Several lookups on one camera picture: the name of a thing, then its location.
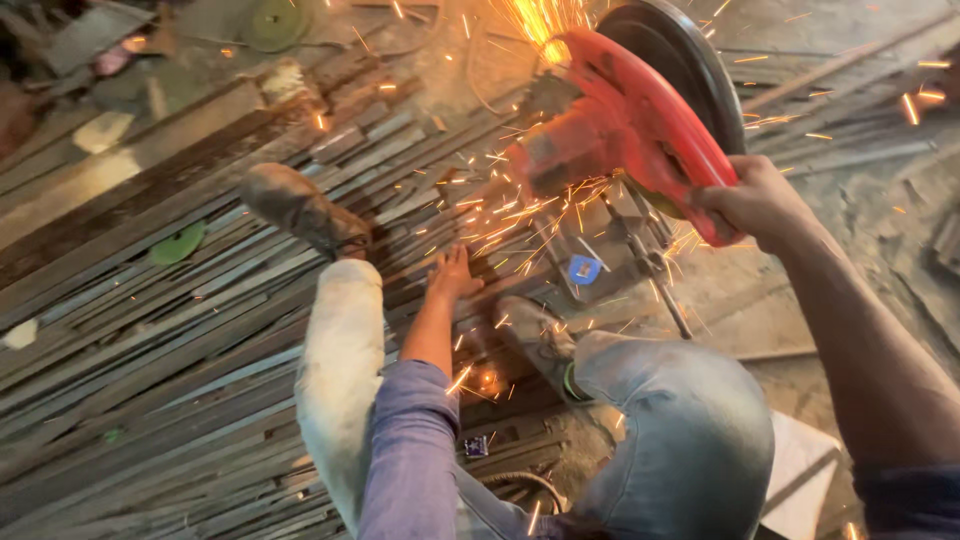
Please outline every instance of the cutting disc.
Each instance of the cutting disc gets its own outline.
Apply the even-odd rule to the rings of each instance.
[[[167,265],[184,260],[200,245],[204,239],[204,231],[206,222],[200,220],[169,238],[160,240],[150,248],[150,261],[153,264]]]
[[[607,12],[596,31],[650,64],[676,88],[724,153],[746,153],[743,115],[730,76],[683,12],[662,0],[634,0]]]
[[[310,28],[307,0],[260,0],[251,9],[243,40],[264,53],[294,46]]]

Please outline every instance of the purple sleeve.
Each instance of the purple sleeve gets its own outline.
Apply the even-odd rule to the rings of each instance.
[[[444,393],[450,378],[419,360],[393,364],[383,377],[358,540],[453,540],[459,407]]]
[[[874,540],[960,537],[960,465],[854,470]]]

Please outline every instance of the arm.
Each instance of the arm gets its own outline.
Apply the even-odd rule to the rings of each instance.
[[[421,359],[440,368],[450,378],[450,326],[457,299],[483,287],[483,280],[470,277],[467,248],[457,244],[449,255],[437,254],[437,268],[430,271],[423,307],[400,348],[399,360]]]
[[[960,391],[857,274],[765,157],[732,156],[736,187],[693,202],[780,258],[824,363],[837,423],[858,466],[960,463]]]
[[[370,473],[358,540],[455,537],[453,443],[458,399],[450,385],[453,307],[483,282],[470,277],[467,250],[437,255],[426,300],[400,350],[383,370],[373,406]]]

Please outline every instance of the dirty shoe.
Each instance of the dirty shoe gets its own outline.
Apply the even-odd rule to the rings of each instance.
[[[590,400],[573,379],[573,352],[577,344],[566,324],[549,309],[526,298],[508,296],[496,303],[497,329],[503,340],[523,353],[565,400]]]
[[[370,226],[329,201],[309,179],[279,163],[261,163],[240,183],[240,197],[253,213],[305,240],[323,255],[367,258]]]

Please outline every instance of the hand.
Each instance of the hand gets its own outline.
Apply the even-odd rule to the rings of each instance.
[[[483,288],[483,280],[472,278],[467,262],[467,247],[454,244],[447,253],[437,254],[437,268],[427,276],[427,296],[442,298],[451,304]]]
[[[755,237],[761,250],[774,255],[823,227],[769,158],[730,156],[730,163],[740,184],[698,188],[691,194],[691,204],[720,212],[731,225]]]

